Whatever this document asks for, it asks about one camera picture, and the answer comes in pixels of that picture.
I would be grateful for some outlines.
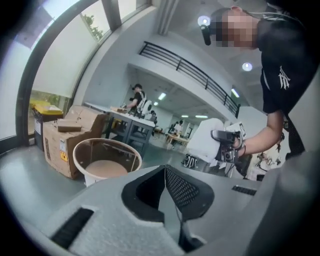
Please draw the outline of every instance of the white logo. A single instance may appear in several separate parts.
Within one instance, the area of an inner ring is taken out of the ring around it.
[[[289,77],[287,77],[286,73],[282,70],[282,66],[280,66],[280,74],[278,75],[280,77],[280,83],[281,83],[281,89],[282,87],[286,90],[289,88],[289,81],[291,80]]]

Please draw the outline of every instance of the railing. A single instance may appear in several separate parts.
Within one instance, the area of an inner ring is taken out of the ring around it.
[[[238,118],[240,104],[237,105],[217,82],[186,59],[172,51],[147,41],[144,42],[144,46],[139,54],[165,65],[173,66],[176,71],[189,76],[204,87],[205,90],[214,95],[233,115],[235,115],[236,118]]]

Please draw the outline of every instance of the workbench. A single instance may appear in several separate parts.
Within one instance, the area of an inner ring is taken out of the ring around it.
[[[83,105],[109,114],[109,118],[106,121],[106,129],[103,132],[106,139],[126,143],[135,148],[142,158],[144,157],[151,133],[156,126],[154,122],[89,102],[85,102]]]

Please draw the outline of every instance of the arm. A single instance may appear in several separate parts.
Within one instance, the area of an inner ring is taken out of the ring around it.
[[[260,153],[270,149],[280,139],[284,118],[280,110],[268,114],[266,127],[256,136],[245,140],[245,148],[239,150],[239,156]]]
[[[132,108],[132,107],[136,106],[136,105],[137,105],[137,102],[138,102],[138,100],[137,100],[136,98],[133,99],[133,101],[132,101],[130,104],[128,104],[128,105],[126,106],[126,108],[128,109],[128,108]]]

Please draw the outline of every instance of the person in black shirt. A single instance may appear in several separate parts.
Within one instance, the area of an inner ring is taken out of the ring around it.
[[[281,138],[286,121],[291,150],[286,159],[289,159],[305,149],[288,115],[312,81],[319,58],[300,20],[280,9],[271,11],[268,8],[263,18],[257,18],[253,16],[257,13],[237,6],[221,8],[211,15],[210,25],[201,29],[207,45],[213,39],[222,46],[261,51],[260,82],[267,124],[256,136],[245,140],[239,156],[270,149]]]
[[[142,90],[141,84],[137,83],[132,90],[134,90],[134,98],[131,98],[132,102],[126,106],[127,109],[131,108],[131,112],[135,113],[137,111],[137,106],[139,106],[140,102],[143,98],[146,97],[145,92]]]

